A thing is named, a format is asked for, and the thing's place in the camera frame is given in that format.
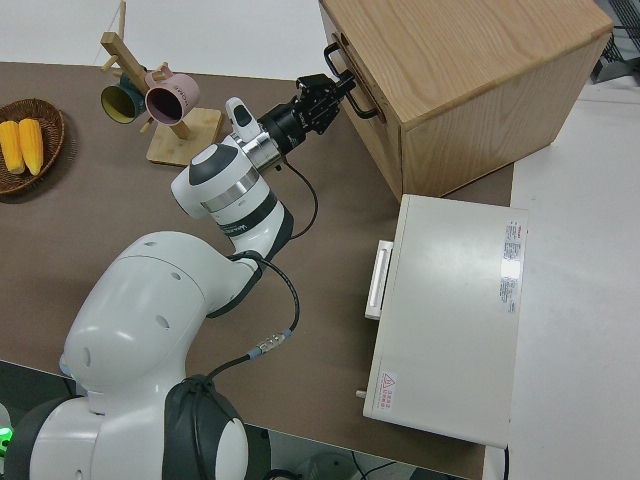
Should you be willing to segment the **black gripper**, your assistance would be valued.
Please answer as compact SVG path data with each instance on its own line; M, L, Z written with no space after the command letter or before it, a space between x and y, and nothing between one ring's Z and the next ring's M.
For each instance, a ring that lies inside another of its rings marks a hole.
M350 70L335 73L336 81L325 74L313 74L296 80L298 94L294 101L294 118L303 133L323 134L339 113L339 104L357 82Z

